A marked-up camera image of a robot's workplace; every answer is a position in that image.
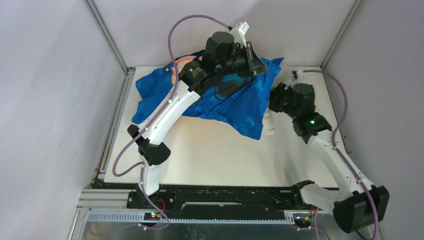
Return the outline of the yellow and blue pillowcase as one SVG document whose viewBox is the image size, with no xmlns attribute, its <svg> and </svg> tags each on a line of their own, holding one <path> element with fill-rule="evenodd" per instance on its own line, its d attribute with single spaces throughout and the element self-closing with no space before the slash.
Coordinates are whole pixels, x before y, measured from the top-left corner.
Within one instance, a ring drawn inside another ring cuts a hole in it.
<svg viewBox="0 0 424 240">
<path fill-rule="evenodd" d="M 229 124 L 241 135 L 254 140 L 272 135 L 272 131 L 265 131 L 264 117 L 283 60 L 282 57 L 262 57 L 261 61 L 268 67 L 265 73 L 254 77 L 231 74 L 220 78 L 217 85 L 209 88 L 183 115 Z M 153 113 L 171 91 L 175 79 L 175 68 L 170 62 L 135 82 L 141 100 L 132 116 L 133 124 L 141 124 Z"/>
</svg>

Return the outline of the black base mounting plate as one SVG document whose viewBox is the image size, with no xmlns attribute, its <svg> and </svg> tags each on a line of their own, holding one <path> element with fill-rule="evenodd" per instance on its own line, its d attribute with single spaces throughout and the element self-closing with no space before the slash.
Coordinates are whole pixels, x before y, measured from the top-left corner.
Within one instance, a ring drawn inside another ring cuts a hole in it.
<svg viewBox="0 0 424 240">
<path fill-rule="evenodd" d="M 195 221 L 287 220 L 289 211 L 312 215 L 317 210 L 292 187 L 161 184 L 149 198 L 139 187 L 128 194 L 128 209 L 152 210 L 154 205 L 169 219 Z"/>
</svg>

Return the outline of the white pillow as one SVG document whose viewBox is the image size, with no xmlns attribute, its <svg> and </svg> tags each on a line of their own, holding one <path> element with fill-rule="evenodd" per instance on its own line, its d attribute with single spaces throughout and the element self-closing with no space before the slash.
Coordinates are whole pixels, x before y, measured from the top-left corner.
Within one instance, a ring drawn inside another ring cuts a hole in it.
<svg viewBox="0 0 424 240">
<path fill-rule="evenodd" d="M 262 118 L 261 136 L 271 136 L 275 133 L 275 122 L 272 111 L 267 108 Z"/>
</svg>

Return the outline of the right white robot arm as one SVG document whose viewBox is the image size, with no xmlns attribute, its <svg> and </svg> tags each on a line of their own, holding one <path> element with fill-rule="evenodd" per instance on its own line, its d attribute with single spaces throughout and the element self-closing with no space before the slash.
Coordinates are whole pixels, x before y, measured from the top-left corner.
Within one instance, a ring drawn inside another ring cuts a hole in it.
<svg viewBox="0 0 424 240">
<path fill-rule="evenodd" d="M 380 223 L 385 216 L 389 191 L 375 186 L 339 148 L 332 126 L 316 112 L 312 85 L 279 83 L 271 90 L 269 109 L 292 118 L 294 132 L 312 149 L 335 180 L 338 190 L 329 190 L 312 180 L 292 186 L 291 204 L 297 209 L 313 205 L 331 214 L 345 233 Z"/>
</svg>

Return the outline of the aluminium frame rail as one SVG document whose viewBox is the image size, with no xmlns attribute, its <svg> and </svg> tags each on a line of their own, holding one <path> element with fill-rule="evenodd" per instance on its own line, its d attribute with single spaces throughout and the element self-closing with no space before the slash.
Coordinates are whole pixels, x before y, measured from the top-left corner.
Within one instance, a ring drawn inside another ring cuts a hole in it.
<svg viewBox="0 0 424 240">
<path fill-rule="evenodd" d="M 120 223 L 117 236 L 131 227 L 179 224 L 294 225 L 313 228 L 314 207 L 300 203 L 288 187 L 161 185 L 145 198 L 138 187 L 120 184 L 81 192 L 70 240 L 87 239 L 88 223 Z"/>
</svg>

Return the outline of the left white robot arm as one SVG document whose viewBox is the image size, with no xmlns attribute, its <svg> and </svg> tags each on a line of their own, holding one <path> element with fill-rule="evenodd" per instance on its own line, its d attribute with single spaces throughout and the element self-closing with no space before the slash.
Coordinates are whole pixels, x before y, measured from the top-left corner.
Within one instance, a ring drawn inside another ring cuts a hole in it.
<svg viewBox="0 0 424 240">
<path fill-rule="evenodd" d="M 128 128 L 145 159 L 138 183 L 142 190 L 138 201 L 145 208 L 153 208 L 158 202 L 160 166 L 171 155 L 163 140 L 184 111 L 225 76 L 250 79 L 267 70 L 245 33 L 235 29 L 215 32 L 207 39 L 200 56 L 175 68 L 174 87 L 147 119 L 145 127 L 142 130 L 134 125 Z"/>
</svg>

